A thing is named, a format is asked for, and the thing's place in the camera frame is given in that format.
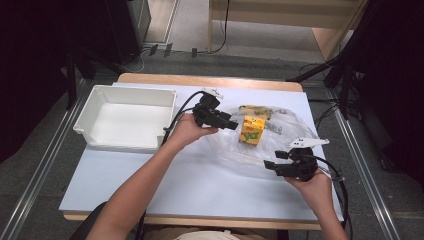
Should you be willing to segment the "black metal stand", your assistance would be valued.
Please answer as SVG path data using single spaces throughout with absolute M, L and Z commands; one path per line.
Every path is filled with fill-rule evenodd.
M 324 72 L 329 69 L 329 73 L 324 79 L 324 85 L 326 88 L 332 89 L 336 86 L 339 81 L 342 81 L 342 87 L 339 93 L 339 110 L 345 120 L 348 119 L 348 100 L 349 100 L 349 89 L 351 81 L 353 79 L 353 64 L 349 58 L 349 54 L 342 51 L 337 56 L 333 57 L 329 61 L 318 64 L 313 69 L 306 73 L 300 74 L 297 77 L 286 79 L 286 82 L 300 83 L 307 80 L 318 73 Z
M 95 70 L 91 64 L 91 52 L 82 47 L 70 48 L 66 56 L 66 79 L 68 103 L 67 110 L 70 110 L 77 100 L 76 90 L 76 70 L 82 74 L 84 78 L 93 79 Z

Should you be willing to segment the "white board sheet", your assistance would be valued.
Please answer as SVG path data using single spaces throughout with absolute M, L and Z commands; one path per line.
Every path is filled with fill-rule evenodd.
M 87 142 L 59 206 L 70 220 L 85 217 L 145 164 L 161 144 L 163 130 L 181 106 L 192 107 L 201 87 L 116 83 L 91 91 L 74 129 Z M 265 161 L 289 146 L 278 133 L 277 145 L 249 166 L 245 156 L 229 161 L 238 139 L 208 135 L 186 146 L 172 161 L 147 210 L 148 224 L 255 228 L 319 227 L 301 194 Z

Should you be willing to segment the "black cabinet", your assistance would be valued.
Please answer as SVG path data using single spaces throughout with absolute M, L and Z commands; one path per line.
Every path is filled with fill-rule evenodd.
M 148 0 L 105 0 L 114 40 L 113 59 L 124 64 L 141 53 L 151 13 Z

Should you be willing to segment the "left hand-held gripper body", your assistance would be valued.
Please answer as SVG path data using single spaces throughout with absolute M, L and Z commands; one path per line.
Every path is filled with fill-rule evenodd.
M 217 110 L 217 107 L 220 104 L 219 99 L 222 99 L 223 96 L 216 89 L 203 88 L 201 93 L 202 97 L 192 110 L 195 122 L 199 127 L 208 125 L 216 128 L 214 120 L 218 119 L 218 113 L 222 112 Z

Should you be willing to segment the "person's left hand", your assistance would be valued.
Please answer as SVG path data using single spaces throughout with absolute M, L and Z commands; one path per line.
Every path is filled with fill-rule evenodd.
M 166 145 L 182 150 L 185 146 L 197 141 L 203 136 L 218 132 L 214 127 L 199 127 L 193 114 L 184 114 L 177 122 Z

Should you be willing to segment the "dark curtain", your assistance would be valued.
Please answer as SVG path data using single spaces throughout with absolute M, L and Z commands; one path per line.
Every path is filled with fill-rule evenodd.
M 98 9 L 97 0 L 0 0 L 0 163 L 67 93 L 66 56 Z
M 424 0 L 368 0 L 344 59 L 383 166 L 424 190 Z

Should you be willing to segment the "white plastic tray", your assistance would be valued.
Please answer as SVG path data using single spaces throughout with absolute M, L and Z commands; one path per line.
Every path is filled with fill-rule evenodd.
M 175 90 L 95 85 L 73 130 L 93 147 L 155 151 L 175 101 Z

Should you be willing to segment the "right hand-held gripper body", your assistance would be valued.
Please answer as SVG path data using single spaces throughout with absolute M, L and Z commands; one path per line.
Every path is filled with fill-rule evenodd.
M 278 176 L 296 178 L 301 181 L 309 181 L 318 169 L 317 157 L 313 155 L 312 148 L 328 144 L 327 139 L 297 138 L 289 144 L 291 171 L 288 174 Z

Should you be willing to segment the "person's right hand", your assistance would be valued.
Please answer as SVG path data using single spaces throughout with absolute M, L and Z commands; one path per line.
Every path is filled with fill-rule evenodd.
M 321 170 L 316 170 L 306 182 L 291 177 L 285 177 L 284 180 L 301 193 L 310 207 L 333 204 L 331 179 Z

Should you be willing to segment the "metal floor rail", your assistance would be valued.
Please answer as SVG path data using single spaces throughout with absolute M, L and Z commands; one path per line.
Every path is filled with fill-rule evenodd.
M 352 127 L 340 111 L 334 90 L 327 90 L 331 115 L 322 133 L 331 141 L 325 147 L 328 161 L 345 178 L 348 193 L 348 235 L 352 240 L 401 240 L 392 214 L 367 164 L 366 153 Z
M 86 93 L 87 86 L 88 81 L 86 79 L 81 79 L 77 82 L 77 100 L 74 105 L 64 113 L 54 135 L 50 138 L 49 145 L 44 151 L 37 168 L 25 188 L 25 191 L 19 198 L 4 231 L 0 235 L 0 240 L 16 240 L 27 216 L 31 211 L 31 208 L 35 203 L 41 187 L 45 182 L 50 168 L 55 161 L 60 147 L 64 142 L 67 132 L 71 128 L 71 125 L 81 108 L 81 98 Z

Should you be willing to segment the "wooden shelf unit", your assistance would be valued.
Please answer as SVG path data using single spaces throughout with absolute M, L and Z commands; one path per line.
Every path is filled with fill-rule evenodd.
M 212 45 L 212 21 L 263 23 L 311 27 L 325 61 L 336 55 L 336 49 L 349 30 L 361 21 L 369 0 L 209 0 L 208 51 Z

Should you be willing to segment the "clear smiley plastic bag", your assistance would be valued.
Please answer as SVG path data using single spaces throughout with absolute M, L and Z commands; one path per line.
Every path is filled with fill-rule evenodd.
M 295 112 L 276 106 L 241 105 L 225 109 L 230 120 L 237 122 L 235 130 L 224 129 L 208 137 L 217 159 L 235 172 L 258 178 L 268 178 L 273 170 L 264 166 L 264 160 L 277 164 L 290 164 L 290 159 L 279 159 L 275 151 L 289 151 L 289 144 L 297 138 L 320 139 Z M 239 141 L 246 115 L 266 120 L 265 129 L 257 146 Z

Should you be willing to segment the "yellow juice carton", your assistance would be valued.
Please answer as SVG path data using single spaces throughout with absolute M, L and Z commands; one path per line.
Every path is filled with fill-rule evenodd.
M 246 115 L 243 119 L 239 141 L 257 146 L 265 129 L 266 120 Z

